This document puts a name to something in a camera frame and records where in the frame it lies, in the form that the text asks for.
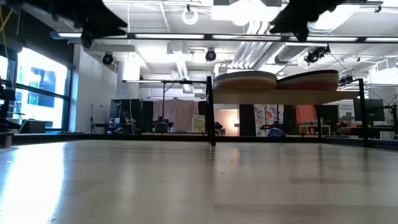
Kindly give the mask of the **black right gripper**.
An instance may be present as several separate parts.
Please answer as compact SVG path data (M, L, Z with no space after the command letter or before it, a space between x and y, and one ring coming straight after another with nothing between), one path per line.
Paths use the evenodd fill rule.
M341 0L291 0L270 22L270 33L292 33L299 41L308 37L308 23L326 11L333 12Z

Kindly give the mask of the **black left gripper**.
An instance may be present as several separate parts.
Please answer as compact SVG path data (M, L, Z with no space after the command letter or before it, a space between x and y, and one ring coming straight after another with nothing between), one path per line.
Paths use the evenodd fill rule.
M102 0L59 0L52 2L53 15L71 20L75 28L82 29L81 44L90 48L97 37L123 36L127 23L115 15ZM98 28L100 22L115 27Z

